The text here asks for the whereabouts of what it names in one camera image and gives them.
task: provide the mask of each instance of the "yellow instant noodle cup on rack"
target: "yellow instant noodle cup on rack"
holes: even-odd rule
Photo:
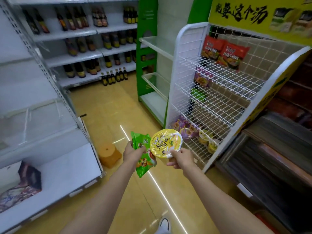
[[[154,156],[159,158],[172,157],[170,150],[179,151],[182,146],[182,136],[173,129],[164,129],[155,133],[150,141],[150,150]]]

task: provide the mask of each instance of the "green instant noodle packet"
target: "green instant noodle packet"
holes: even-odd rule
[[[141,178],[151,167],[157,165],[156,158],[149,149],[149,142],[151,141],[151,137],[149,134],[142,135],[140,133],[134,133],[133,131],[131,131],[131,137],[134,149],[138,149],[143,146],[146,147],[146,153],[142,154],[142,157],[136,166],[137,174]]]

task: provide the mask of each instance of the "person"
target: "person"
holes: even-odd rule
[[[106,234],[128,185],[136,164],[145,147],[134,150],[129,141],[125,147],[124,161],[100,189],[69,222],[60,234]],[[196,166],[193,154],[187,149],[171,151],[173,159],[167,163],[174,169],[182,169],[202,201],[214,224],[221,234],[272,234],[273,232],[249,212],[244,206],[220,190]],[[167,218],[162,218],[155,234],[171,233]]]

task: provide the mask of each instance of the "yellow tiled floor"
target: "yellow tiled floor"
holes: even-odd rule
[[[73,89],[71,98],[77,114],[87,114],[83,119],[95,148],[103,142],[111,142],[122,153],[131,131],[153,135],[161,130],[153,116],[138,102],[135,74],[129,75],[128,81],[115,85],[104,87],[96,82]],[[121,162],[118,161],[113,169],[104,168],[107,175],[100,182],[73,198],[58,202],[47,214],[28,223],[18,233],[58,233]],[[226,192],[232,187],[216,169],[211,169],[208,177],[212,181],[221,180],[221,187]],[[154,233],[164,214],[171,221],[173,234],[219,233],[182,171],[158,160],[158,165],[142,178],[136,172],[132,175],[109,234]]]

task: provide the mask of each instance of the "yellow sign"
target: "yellow sign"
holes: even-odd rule
[[[239,133],[245,125],[248,125],[252,122],[259,113],[268,105],[272,98],[274,98],[275,94],[283,87],[283,85],[289,80],[289,78],[294,74],[294,72],[298,69],[298,67],[304,62],[307,56],[312,52],[312,50],[307,51],[306,53],[299,56],[289,67],[277,78],[273,86],[270,90],[265,94],[262,100],[258,103],[252,113],[248,116],[242,126],[235,133]]]
[[[213,0],[208,21],[312,45],[312,0]]]

